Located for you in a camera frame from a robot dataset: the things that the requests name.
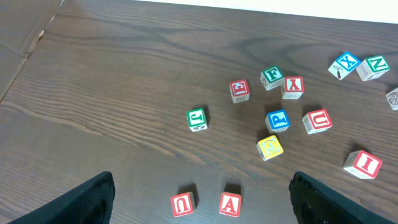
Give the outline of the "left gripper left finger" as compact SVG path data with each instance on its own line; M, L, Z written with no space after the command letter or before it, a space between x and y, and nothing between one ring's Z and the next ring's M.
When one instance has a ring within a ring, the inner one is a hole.
M108 224L116 188L104 171L9 224Z

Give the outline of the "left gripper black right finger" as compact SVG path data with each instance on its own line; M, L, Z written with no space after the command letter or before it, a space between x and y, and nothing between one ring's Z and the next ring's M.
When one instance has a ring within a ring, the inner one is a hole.
M394 224L304 172L294 174L289 191L299 224Z

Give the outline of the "red I block centre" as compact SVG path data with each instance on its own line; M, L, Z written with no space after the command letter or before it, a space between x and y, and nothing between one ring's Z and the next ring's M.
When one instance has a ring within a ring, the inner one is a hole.
M351 152L343 169L359 179L375 179L382 166L382 160L364 151Z

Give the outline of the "yellow block left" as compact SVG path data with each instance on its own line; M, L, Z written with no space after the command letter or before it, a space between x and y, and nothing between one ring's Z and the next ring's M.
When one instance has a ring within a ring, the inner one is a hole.
M256 147L263 161L272 159L284 152L276 135L271 135L268 138L260 140Z

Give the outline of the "red U block centre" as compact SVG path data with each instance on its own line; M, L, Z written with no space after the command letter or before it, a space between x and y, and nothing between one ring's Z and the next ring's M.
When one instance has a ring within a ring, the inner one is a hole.
M302 122L308 134L324 132L333 126L326 109L308 112Z

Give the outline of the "red u block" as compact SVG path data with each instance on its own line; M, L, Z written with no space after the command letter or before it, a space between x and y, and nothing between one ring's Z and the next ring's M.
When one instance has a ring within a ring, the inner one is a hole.
M326 109L308 112L302 122L308 134L324 132L333 126Z
M170 200L174 217L182 217L192 214L196 209L195 199L192 192L174 195Z

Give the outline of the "red A letter block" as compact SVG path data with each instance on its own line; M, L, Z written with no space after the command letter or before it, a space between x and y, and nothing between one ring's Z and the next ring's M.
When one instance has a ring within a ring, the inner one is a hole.
M230 217L239 217L242 197L239 194L223 192L220 198L219 213Z

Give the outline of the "blue P letter block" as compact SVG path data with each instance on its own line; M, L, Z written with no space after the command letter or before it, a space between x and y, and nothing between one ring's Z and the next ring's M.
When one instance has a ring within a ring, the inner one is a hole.
M268 113L265 122L270 133L279 133L290 127L290 120L286 110L277 110Z

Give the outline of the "red U block left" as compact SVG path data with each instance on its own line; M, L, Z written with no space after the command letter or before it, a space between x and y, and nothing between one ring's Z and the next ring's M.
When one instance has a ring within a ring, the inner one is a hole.
M192 214L196 209L195 199L192 192L174 195L170 200L174 217L182 217Z

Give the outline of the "green F letter block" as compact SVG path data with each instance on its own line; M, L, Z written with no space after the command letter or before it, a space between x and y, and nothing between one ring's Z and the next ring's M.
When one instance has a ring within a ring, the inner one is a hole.
M260 74L260 81L267 91L280 86L283 79L284 74L277 65L263 70Z

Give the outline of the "green J letter block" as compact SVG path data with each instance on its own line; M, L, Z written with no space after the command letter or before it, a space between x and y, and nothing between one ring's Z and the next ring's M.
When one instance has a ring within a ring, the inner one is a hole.
M188 127L192 132L197 132L208 128L206 114L203 108L188 111L187 121Z

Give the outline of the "red G letter block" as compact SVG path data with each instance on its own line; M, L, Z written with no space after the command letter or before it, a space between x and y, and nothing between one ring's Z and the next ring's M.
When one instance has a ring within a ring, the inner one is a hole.
M233 103L247 101L250 96L247 80L236 80L229 84L229 90Z

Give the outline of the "yellow C letter block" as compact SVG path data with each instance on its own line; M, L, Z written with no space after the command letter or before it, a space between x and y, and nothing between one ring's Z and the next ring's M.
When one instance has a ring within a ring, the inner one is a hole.
M388 92L386 99L392 110L398 110L398 88Z

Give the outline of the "blue X letter block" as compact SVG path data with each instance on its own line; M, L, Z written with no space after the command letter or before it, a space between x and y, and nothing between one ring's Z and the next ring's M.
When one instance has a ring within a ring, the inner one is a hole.
M345 52L340 55L329 66L328 71L337 79L342 80L348 76L361 61L350 52Z

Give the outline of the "green N letter block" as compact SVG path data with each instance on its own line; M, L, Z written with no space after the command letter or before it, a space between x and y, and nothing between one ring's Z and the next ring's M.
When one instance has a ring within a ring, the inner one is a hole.
M373 80L381 77L391 69L383 55L376 55L364 59L356 71L362 81Z

